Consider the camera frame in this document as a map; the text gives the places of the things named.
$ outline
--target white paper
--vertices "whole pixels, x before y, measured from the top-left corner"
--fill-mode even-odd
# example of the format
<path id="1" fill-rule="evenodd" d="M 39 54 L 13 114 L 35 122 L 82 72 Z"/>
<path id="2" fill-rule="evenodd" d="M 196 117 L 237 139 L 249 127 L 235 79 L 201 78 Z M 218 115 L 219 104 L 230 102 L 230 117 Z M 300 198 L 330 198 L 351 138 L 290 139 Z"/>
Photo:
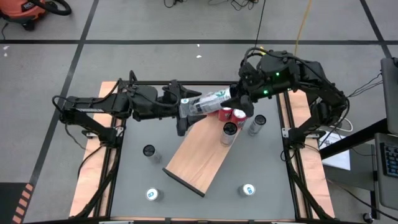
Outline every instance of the white paper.
<path id="1" fill-rule="evenodd" d="M 319 139 L 319 144 L 324 140 L 326 136 L 328 136 L 329 132 L 327 131 L 322 138 Z M 333 144 L 334 142 L 337 142 L 340 140 L 340 137 L 338 134 L 331 133 L 328 139 L 322 144 L 320 147 L 320 150 L 322 150 L 324 147 L 329 146 L 330 144 Z M 322 163 L 327 166 L 332 166 L 344 170 L 351 170 L 351 164 L 349 163 L 349 150 L 341 152 L 337 155 L 331 156 L 327 159 L 322 160 Z"/>

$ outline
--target orange vacuum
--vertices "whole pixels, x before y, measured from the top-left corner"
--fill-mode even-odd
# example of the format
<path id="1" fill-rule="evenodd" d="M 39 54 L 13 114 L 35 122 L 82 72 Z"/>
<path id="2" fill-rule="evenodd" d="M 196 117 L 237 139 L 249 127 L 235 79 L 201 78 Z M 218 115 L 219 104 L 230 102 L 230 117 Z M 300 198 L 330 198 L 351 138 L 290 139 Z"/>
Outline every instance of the orange vacuum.
<path id="1" fill-rule="evenodd" d="M 64 0 L 54 0 L 61 4 L 65 10 L 59 10 L 52 1 L 45 0 L 0 0 L 0 17 L 9 21 L 22 24 L 25 30 L 34 30 L 34 22 L 41 19 L 47 12 L 60 16 L 72 13 L 70 6 Z"/>

